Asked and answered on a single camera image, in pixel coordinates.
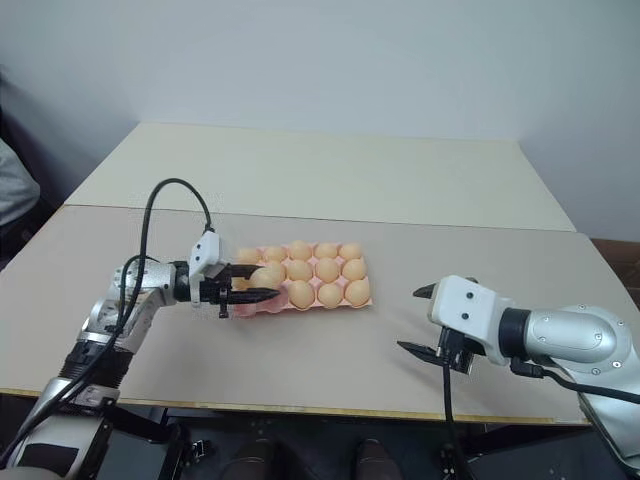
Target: wooden table edge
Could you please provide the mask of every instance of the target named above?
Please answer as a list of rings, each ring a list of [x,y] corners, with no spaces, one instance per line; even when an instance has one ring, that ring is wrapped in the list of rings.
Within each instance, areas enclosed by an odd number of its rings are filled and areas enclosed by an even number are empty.
[[[16,395],[20,397],[38,397],[40,392],[36,390],[19,390],[12,388],[0,388],[1,394]],[[267,412],[267,413],[302,413],[313,415],[370,417],[394,420],[435,420],[444,421],[443,413],[426,412],[401,412],[393,410],[364,410],[354,408],[329,408],[329,407],[302,407],[287,405],[243,405],[235,403],[214,402],[179,402],[171,400],[147,400],[135,398],[121,398],[121,405],[140,405],[148,407],[167,408],[203,408],[212,410],[238,411],[238,412]],[[472,423],[504,423],[524,425],[589,425],[586,419],[574,422],[561,422],[552,417],[502,417],[490,415],[455,415],[458,422]]]

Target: egg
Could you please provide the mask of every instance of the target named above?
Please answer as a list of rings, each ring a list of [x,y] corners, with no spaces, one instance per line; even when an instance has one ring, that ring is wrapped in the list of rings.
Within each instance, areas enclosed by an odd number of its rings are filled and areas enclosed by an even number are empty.
[[[331,258],[321,258],[316,263],[316,276],[325,283],[331,283],[340,276],[340,267]]]
[[[280,286],[277,275],[268,268],[259,268],[253,272],[249,283],[253,288],[273,288],[277,290]]]
[[[326,308],[336,308],[342,301],[342,288],[335,283],[326,283],[318,290],[318,300]]]
[[[369,280],[354,280],[344,292],[344,298],[354,307],[360,307],[367,303],[371,297]]]
[[[244,265],[255,265],[260,261],[260,252],[255,248],[239,248],[236,262]]]
[[[342,276],[347,280],[362,280],[367,275],[367,264],[361,258],[349,260],[342,266]]]
[[[302,260],[294,260],[287,266],[287,276],[291,280],[304,280],[308,282],[313,277],[311,265]]]
[[[345,243],[340,247],[340,256],[345,260],[352,260],[362,256],[362,247],[359,243]]]
[[[280,283],[284,282],[285,278],[287,278],[287,270],[280,262],[269,260],[264,268],[267,268],[269,269],[269,271],[273,272]]]
[[[246,290],[250,286],[251,283],[246,278],[234,278],[231,280],[231,288],[233,290]]]
[[[264,258],[265,262],[268,262],[269,260],[281,262],[282,260],[287,258],[287,251],[284,249],[284,247],[267,247],[264,249],[262,258]]]
[[[289,258],[291,260],[309,260],[311,258],[311,247],[302,240],[296,240],[289,245]]]
[[[316,258],[336,258],[338,246],[335,243],[319,243],[315,250]]]
[[[313,287],[302,280],[291,282],[287,291],[289,293],[289,301],[300,310],[309,308],[316,299]]]

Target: shoe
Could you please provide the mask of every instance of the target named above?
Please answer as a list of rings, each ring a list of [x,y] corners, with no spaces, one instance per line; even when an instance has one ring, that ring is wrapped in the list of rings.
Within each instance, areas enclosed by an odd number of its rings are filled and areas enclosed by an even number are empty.
[[[220,480],[271,480],[275,445],[261,438],[242,447],[224,469]]]
[[[358,446],[354,480],[402,480],[402,473],[382,444],[368,439]]]

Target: black cable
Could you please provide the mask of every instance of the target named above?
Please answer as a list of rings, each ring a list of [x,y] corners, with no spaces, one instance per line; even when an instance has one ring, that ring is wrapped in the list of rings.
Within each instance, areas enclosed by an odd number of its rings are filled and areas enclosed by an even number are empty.
[[[582,383],[575,383],[565,380],[556,372],[542,370],[542,375],[553,379],[558,385],[568,390],[573,390],[579,393],[588,393],[591,395],[599,395],[601,397],[615,398],[616,400],[622,400],[623,402],[640,404],[640,395],[635,393],[623,392],[622,390],[615,390],[613,388],[596,387],[595,385],[585,385]]]
[[[131,264],[138,258],[139,258],[139,255],[131,257],[129,260],[127,260],[127,262],[124,264],[124,267],[122,269],[122,275],[120,277],[120,305],[118,308],[118,317],[116,320],[115,329],[111,334],[109,341],[105,344],[105,348],[100,352],[100,354],[96,355],[96,357],[87,365],[87,367],[82,371],[80,375],[78,375],[76,378],[70,381],[57,394],[51,397],[47,401],[47,403],[45,403],[40,408],[40,410],[38,410],[37,414],[35,414],[33,417],[29,419],[29,421],[23,423],[20,426],[18,433],[16,433],[13,440],[9,443],[7,448],[4,450],[2,457],[0,457],[0,468],[6,467],[12,452],[20,444],[20,442],[22,442],[22,440],[24,440],[24,438],[27,435],[29,435],[29,433],[35,427],[37,427],[40,423],[42,423],[42,421],[44,421],[47,417],[53,414],[53,412],[56,411],[58,408],[67,404],[72,398],[74,398],[80,391],[84,389],[84,387],[88,384],[89,375],[93,373],[95,368],[97,368],[98,364],[104,358],[104,355],[106,355],[106,353],[109,350],[111,350],[111,348],[113,348],[113,345],[115,345],[118,339],[118,336],[120,335],[120,333],[122,333],[122,329],[126,324],[125,318],[128,318],[128,317],[125,317],[125,314],[124,314],[124,305],[126,303],[125,302],[125,292],[126,292],[125,285],[126,285],[127,271],[129,270],[129,267],[131,266]]]
[[[444,418],[447,424],[447,430],[449,431],[449,438],[453,445],[456,477],[461,480],[476,480],[475,475],[469,468],[467,459],[462,451],[462,446],[460,445],[458,432],[456,432],[456,425],[453,420],[453,407],[451,404],[451,367],[446,362],[442,365],[442,388],[444,390]]]
[[[151,221],[151,211],[153,209],[153,202],[155,201],[155,198],[160,192],[160,190],[162,190],[163,187],[171,183],[177,183],[177,184],[183,185],[195,195],[195,197],[198,199],[198,202],[200,202],[200,205],[202,206],[202,210],[204,211],[204,215],[206,217],[206,224],[204,229],[205,231],[206,230],[213,231],[213,226],[211,224],[211,214],[209,213],[209,208],[207,207],[207,204],[205,203],[200,193],[189,182],[186,182],[185,180],[182,180],[180,178],[168,178],[158,183],[158,185],[155,186],[155,188],[151,191],[151,194],[149,195],[149,199],[147,200],[147,205],[145,206],[144,218],[142,220],[142,231],[140,233],[140,252],[138,255],[135,255],[131,257],[129,260],[127,260],[127,262],[124,264],[122,268],[122,275],[120,276],[120,299],[119,299],[120,302],[118,307],[118,317],[116,320],[115,329],[111,337],[109,338],[109,341],[105,344],[105,348],[100,352],[100,354],[98,354],[87,365],[87,367],[83,370],[83,372],[80,375],[78,375],[71,382],[69,382],[56,395],[51,397],[51,399],[48,400],[40,408],[37,414],[31,417],[31,419],[28,422],[25,422],[20,427],[14,439],[10,442],[10,444],[4,450],[4,452],[2,453],[2,456],[0,456],[0,469],[4,469],[6,467],[9,461],[9,458],[11,457],[11,454],[13,453],[15,448],[20,444],[20,442],[22,442],[27,437],[27,435],[29,435],[29,433],[35,427],[37,427],[42,421],[44,421],[47,417],[53,414],[58,408],[68,403],[79,392],[81,392],[85,386],[88,385],[88,383],[91,380],[91,376],[95,372],[99,363],[102,361],[105,355],[107,355],[108,352],[110,352],[114,348],[115,343],[118,339],[118,336],[122,333],[122,330],[124,329],[124,326],[126,325],[127,320],[129,320],[129,317],[131,316],[131,313],[135,308],[138,295],[142,288],[145,261],[147,258],[149,258],[147,257],[147,237],[149,235],[149,223]],[[131,264],[136,260],[138,260],[138,272],[136,274],[136,283],[133,287],[133,291],[131,293],[129,303],[126,303],[127,273]]]

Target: pink egg tray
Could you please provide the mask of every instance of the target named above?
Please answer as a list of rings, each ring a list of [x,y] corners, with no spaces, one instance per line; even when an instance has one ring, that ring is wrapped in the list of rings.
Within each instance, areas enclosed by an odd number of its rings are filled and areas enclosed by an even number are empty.
[[[319,300],[318,300],[318,290],[320,289],[320,287],[322,285],[325,284],[325,282],[323,282],[320,278],[317,277],[316,275],[316,264],[320,261],[320,259],[316,258],[315,256],[315,250],[316,250],[316,245],[317,243],[309,243],[308,244],[311,247],[311,251],[312,251],[312,255],[311,258],[309,258],[306,262],[311,265],[312,271],[313,271],[313,277],[308,281],[308,283],[313,287],[313,291],[315,294],[315,300],[314,302],[307,308],[301,309],[295,305],[293,305],[290,301],[289,301],[289,294],[287,291],[288,286],[292,283],[292,280],[289,279],[288,275],[287,278],[285,278],[285,280],[280,284],[280,291],[282,292],[281,295],[278,295],[275,298],[272,298],[271,300],[267,300],[264,302],[260,302],[260,303],[256,303],[256,304],[250,304],[250,305],[235,305],[234,306],[234,313],[235,315],[239,316],[239,317],[252,317],[257,313],[261,313],[261,312],[267,312],[267,313],[279,313],[283,310],[298,310],[298,311],[306,311],[309,310],[311,308],[324,308],[324,309],[328,309],[328,307],[326,307],[325,305],[323,305]],[[334,245],[337,246],[338,251],[340,251],[340,247],[342,246],[339,243],[335,243]],[[281,247],[283,247],[286,252],[287,252],[287,258],[285,258],[284,260],[282,260],[280,263],[282,265],[284,265],[285,269],[287,267],[289,267],[289,265],[293,262],[293,260],[290,258],[290,252],[289,252],[289,247],[287,245],[279,245]],[[258,261],[256,263],[256,265],[260,265],[260,266],[264,266],[266,265],[267,261],[264,259],[264,252],[268,247],[262,246],[262,247],[255,247],[256,250],[258,250],[258,252],[260,253],[260,261]],[[361,257],[363,260],[366,261],[365,256],[362,255]],[[332,260],[334,260],[340,269],[340,275],[339,277],[331,282],[334,283],[336,285],[338,285],[343,293],[343,298],[340,301],[340,303],[338,303],[338,307],[351,307],[351,308],[362,308],[362,307],[366,307],[367,305],[372,305],[373,301],[371,300],[371,296],[369,296],[369,299],[363,303],[362,305],[358,305],[358,306],[354,306],[352,305],[346,298],[344,298],[344,292],[347,288],[347,286],[349,285],[349,283],[351,282],[350,280],[348,280],[347,278],[345,278],[342,275],[342,266],[347,262],[347,260],[345,260],[344,258],[342,258],[339,254],[335,257],[332,258]],[[363,280],[369,282],[369,276],[365,275],[365,277],[363,278]]]

